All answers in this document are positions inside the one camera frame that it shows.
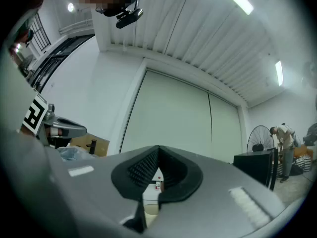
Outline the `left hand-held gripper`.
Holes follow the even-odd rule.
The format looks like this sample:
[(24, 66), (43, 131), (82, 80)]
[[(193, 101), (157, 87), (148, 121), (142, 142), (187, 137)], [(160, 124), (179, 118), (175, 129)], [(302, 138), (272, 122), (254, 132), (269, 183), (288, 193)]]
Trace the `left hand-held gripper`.
[(44, 146), (52, 146), (50, 141), (53, 137), (75, 138), (86, 135), (85, 126), (61, 117), (56, 119), (57, 128), (54, 128), (54, 111), (54, 104), (48, 103), (40, 94), (36, 94), (24, 117), (23, 128), (38, 138)]

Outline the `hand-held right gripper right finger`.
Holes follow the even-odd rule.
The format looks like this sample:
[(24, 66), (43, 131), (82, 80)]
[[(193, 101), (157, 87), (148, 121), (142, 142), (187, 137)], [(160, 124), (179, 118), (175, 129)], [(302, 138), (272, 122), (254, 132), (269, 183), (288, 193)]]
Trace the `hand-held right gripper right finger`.
[(279, 197), (232, 164), (173, 148), (203, 173), (186, 200), (161, 206), (145, 230), (147, 238), (242, 238), (268, 235), (284, 210)]

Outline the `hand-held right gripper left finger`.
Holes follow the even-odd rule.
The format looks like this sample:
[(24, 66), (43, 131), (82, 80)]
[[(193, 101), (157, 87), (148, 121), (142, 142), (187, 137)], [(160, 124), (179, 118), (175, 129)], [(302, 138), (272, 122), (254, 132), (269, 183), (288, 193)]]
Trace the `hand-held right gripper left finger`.
[(157, 238), (156, 222), (146, 224), (143, 193), (158, 162), (157, 146), (77, 161), (51, 150), (54, 236)]

